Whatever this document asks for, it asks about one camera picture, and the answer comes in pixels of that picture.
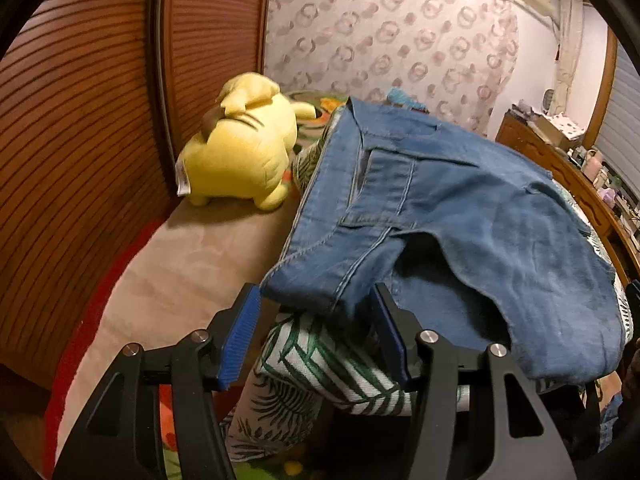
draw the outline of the wooden wardrobe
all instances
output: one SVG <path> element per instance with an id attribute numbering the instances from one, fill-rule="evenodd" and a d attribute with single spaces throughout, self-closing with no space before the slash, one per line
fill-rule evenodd
<path id="1" fill-rule="evenodd" d="M 222 84 L 261 71 L 266 0 L 26 4 L 0 60 L 0 364 L 50 387 Z"/>

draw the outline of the blue jeans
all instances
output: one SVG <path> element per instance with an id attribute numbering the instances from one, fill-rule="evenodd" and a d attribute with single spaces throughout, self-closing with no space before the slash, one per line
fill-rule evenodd
<path id="1" fill-rule="evenodd" d="M 502 342 L 532 379 L 614 370 L 613 268 L 548 172 L 430 116 L 351 99 L 324 147 L 268 298 L 348 326 L 388 286 L 423 328 Z"/>

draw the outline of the beige bed sheet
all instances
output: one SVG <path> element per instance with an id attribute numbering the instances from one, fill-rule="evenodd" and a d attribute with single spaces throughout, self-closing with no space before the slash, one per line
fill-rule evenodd
<path id="1" fill-rule="evenodd" d="M 117 352 L 133 341 L 145 349 L 172 345 L 206 327 L 217 311 L 231 306 L 245 282 L 259 283 L 277 261 L 298 203 L 294 190 L 279 209 L 267 214 L 252 202 L 231 198 L 213 200 L 203 208 L 187 201 L 177 207 L 113 289 L 66 396 L 56 460 Z M 263 300 L 248 366 L 276 311 L 275 304 Z"/>

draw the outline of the yellow plush toy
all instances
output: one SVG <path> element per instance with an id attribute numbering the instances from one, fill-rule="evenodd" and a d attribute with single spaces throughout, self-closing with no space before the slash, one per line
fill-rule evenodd
<path id="1" fill-rule="evenodd" d="M 218 101 L 180 153 L 178 193 L 188 194 L 193 205 L 235 196 L 251 198 L 265 211 L 276 209 L 289 192 L 282 176 L 298 136 L 296 118 L 313 119 L 316 109 L 290 102 L 257 73 L 228 81 Z"/>

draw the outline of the metal screw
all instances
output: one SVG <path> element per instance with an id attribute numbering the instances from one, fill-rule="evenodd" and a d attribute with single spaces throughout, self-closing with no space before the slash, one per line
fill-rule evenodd
<path id="1" fill-rule="evenodd" d="M 126 355 L 127 357 L 133 357 L 134 355 L 138 354 L 140 350 L 142 350 L 142 346 L 140 346 L 138 343 L 127 343 L 122 347 L 122 354 Z"/>
<path id="2" fill-rule="evenodd" d="M 494 343 L 489 346 L 489 352 L 491 352 L 496 357 L 504 357 L 505 355 L 507 355 L 507 349 L 500 343 Z"/>
<path id="3" fill-rule="evenodd" d="M 204 343 L 207 339 L 209 339 L 209 332 L 206 330 L 194 330 L 191 332 L 191 340 L 194 343 Z"/>
<path id="4" fill-rule="evenodd" d="M 420 341 L 423 343 L 436 343 L 440 336 L 433 330 L 423 330 L 420 332 Z"/>

